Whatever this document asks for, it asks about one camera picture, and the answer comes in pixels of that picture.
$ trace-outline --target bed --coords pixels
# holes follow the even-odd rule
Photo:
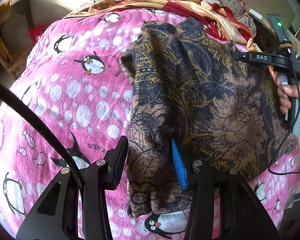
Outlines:
[[[238,21],[256,32],[243,1],[214,1],[229,6]],[[33,48],[26,70],[10,90],[44,121],[78,167],[85,168],[114,148],[120,135],[129,137],[132,86],[120,68],[121,55],[141,34],[145,21],[178,24],[183,20],[185,17],[177,13],[134,8],[56,21]],[[86,64],[90,62],[94,67],[88,69]],[[13,237],[35,201],[63,167],[65,161],[38,132],[2,103],[0,223]],[[272,170],[300,170],[298,148],[282,156]],[[299,175],[275,176],[264,171],[249,184],[277,226],[287,200],[299,184]],[[131,218],[127,214],[126,191],[124,172],[117,190],[106,192],[115,239],[183,239],[188,210]],[[219,235],[218,208],[215,199],[213,237]],[[170,234],[156,233],[152,229],[155,219],[160,220],[162,231]],[[84,238],[81,201],[78,223],[79,236]]]

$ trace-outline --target penguin print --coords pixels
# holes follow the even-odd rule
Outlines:
[[[59,40],[56,41],[56,43],[53,46],[53,49],[59,54],[64,51],[68,51],[70,49],[71,43],[74,39],[74,36],[65,37],[65,34],[62,35]]]
[[[277,199],[277,201],[275,202],[275,205],[274,205],[274,210],[277,210],[277,211],[280,210],[280,203],[281,203],[281,201],[279,199]]]
[[[37,81],[30,85],[22,95],[21,101],[28,107],[30,106],[32,98],[36,95],[38,83]]]
[[[84,74],[100,74],[105,70],[105,64],[99,58],[96,52],[93,52],[94,55],[88,55],[83,60],[74,60],[75,62],[81,63],[84,70]]]
[[[254,193],[260,201],[266,199],[266,184],[264,182],[258,182],[254,188]]]
[[[16,214],[20,213],[26,216],[25,206],[22,196],[22,185],[20,182],[7,178],[8,172],[3,181],[3,193],[8,202],[11,211]]]
[[[149,232],[168,239],[172,238],[167,235],[179,234],[186,231],[186,225],[187,218],[183,211],[168,214],[152,213],[145,220],[145,228]]]
[[[104,20],[107,23],[117,23],[120,20],[120,15],[117,13],[111,13],[99,20]]]
[[[86,156],[83,155],[82,152],[80,152],[78,141],[75,138],[74,134],[71,133],[71,135],[73,138],[73,146],[72,146],[72,148],[67,148],[66,150],[71,155],[71,157],[74,159],[74,161],[77,164],[79,169],[87,168],[91,164],[91,162],[88,160],[88,158]],[[61,158],[61,159],[55,159],[52,157],[50,157],[50,158],[55,165],[62,167],[62,168],[67,167],[67,163],[63,158]]]

